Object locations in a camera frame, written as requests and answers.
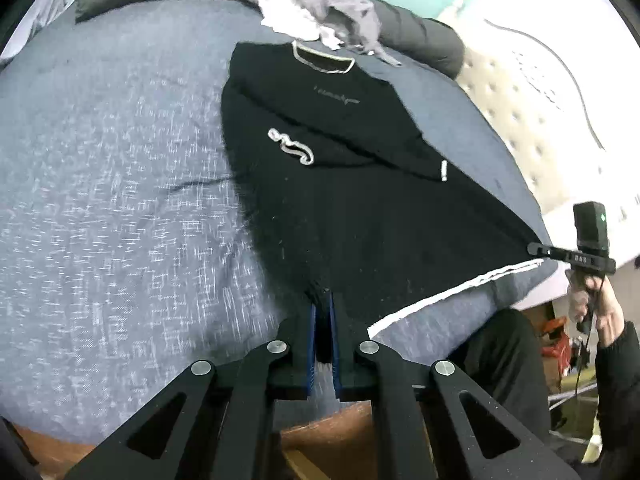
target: silver bolt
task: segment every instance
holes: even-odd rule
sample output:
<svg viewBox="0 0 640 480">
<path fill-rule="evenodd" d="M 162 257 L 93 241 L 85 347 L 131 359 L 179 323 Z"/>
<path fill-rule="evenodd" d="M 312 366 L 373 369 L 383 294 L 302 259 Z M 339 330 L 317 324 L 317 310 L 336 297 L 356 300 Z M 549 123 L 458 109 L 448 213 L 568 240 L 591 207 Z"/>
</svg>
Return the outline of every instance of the silver bolt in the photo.
<svg viewBox="0 0 640 480">
<path fill-rule="evenodd" d="M 380 347 L 375 341 L 363 341 L 360 343 L 360 351 L 363 354 L 375 354 Z"/>
<path fill-rule="evenodd" d="M 456 371 L 456 367 L 449 361 L 438 361 L 436 363 L 436 371 L 440 375 L 449 376 Z"/>
<path fill-rule="evenodd" d="M 267 345 L 267 350 L 272 354 L 282 354 L 287 349 L 287 344 L 284 341 L 278 339 L 271 341 Z"/>
<path fill-rule="evenodd" d="M 193 375 L 207 375 L 211 371 L 211 364 L 208 361 L 196 361 L 191 365 Z"/>
</svg>

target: black shirt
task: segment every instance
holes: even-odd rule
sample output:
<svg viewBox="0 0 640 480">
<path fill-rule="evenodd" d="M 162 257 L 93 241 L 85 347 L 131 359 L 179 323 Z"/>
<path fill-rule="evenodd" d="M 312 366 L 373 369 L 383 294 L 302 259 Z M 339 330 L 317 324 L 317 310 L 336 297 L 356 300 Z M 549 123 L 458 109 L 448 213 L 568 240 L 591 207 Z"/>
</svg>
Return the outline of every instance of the black shirt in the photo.
<svg viewBox="0 0 640 480">
<path fill-rule="evenodd" d="M 269 277 L 313 301 L 340 292 L 368 325 L 530 260 L 538 241 L 424 142 L 390 83 L 350 60 L 239 43 L 222 121 Z"/>
</svg>

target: person's arm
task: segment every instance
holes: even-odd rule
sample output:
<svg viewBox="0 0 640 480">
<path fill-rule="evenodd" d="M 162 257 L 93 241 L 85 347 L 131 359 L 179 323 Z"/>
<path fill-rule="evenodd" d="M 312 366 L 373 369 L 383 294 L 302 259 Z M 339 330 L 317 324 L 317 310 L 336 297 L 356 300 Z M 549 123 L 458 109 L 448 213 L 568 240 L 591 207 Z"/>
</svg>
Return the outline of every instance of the person's arm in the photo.
<svg viewBox="0 0 640 480">
<path fill-rule="evenodd" d="M 597 293 L 600 278 L 571 275 L 570 313 L 580 321 L 587 313 L 588 292 Z M 594 317 L 598 332 L 596 378 L 598 418 L 605 451 L 623 453 L 623 462 L 640 454 L 640 345 L 634 324 L 625 322 L 622 307 L 607 278 Z"/>
</svg>

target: black pants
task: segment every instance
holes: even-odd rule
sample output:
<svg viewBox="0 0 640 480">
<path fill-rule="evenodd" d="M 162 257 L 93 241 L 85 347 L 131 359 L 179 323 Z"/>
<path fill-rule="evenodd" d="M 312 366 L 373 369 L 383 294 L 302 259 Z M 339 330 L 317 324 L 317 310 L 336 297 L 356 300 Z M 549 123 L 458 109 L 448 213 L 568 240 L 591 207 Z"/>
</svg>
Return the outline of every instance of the black pants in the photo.
<svg viewBox="0 0 640 480">
<path fill-rule="evenodd" d="M 543 442 L 550 417 L 540 343 L 529 320 L 498 311 L 449 357 Z"/>
</svg>

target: black handheld device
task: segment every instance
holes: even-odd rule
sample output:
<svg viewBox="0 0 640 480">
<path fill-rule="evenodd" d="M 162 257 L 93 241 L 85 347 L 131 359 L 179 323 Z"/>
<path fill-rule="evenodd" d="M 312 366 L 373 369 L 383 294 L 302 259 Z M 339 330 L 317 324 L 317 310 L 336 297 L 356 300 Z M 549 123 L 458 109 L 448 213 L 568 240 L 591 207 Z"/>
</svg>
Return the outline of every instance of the black handheld device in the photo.
<svg viewBox="0 0 640 480">
<path fill-rule="evenodd" d="M 571 264 L 571 268 L 583 274 L 604 278 L 616 272 L 616 261 L 609 258 L 607 237 L 607 213 L 599 202 L 574 204 L 574 224 L 577 232 L 577 251 L 530 243 L 527 247 L 532 256 L 542 256 Z M 577 324 L 583 334 L 591 331 L 593 313 L 596 309 L 596 293 L 589 294 L 588 312 Z"/>
</svg>

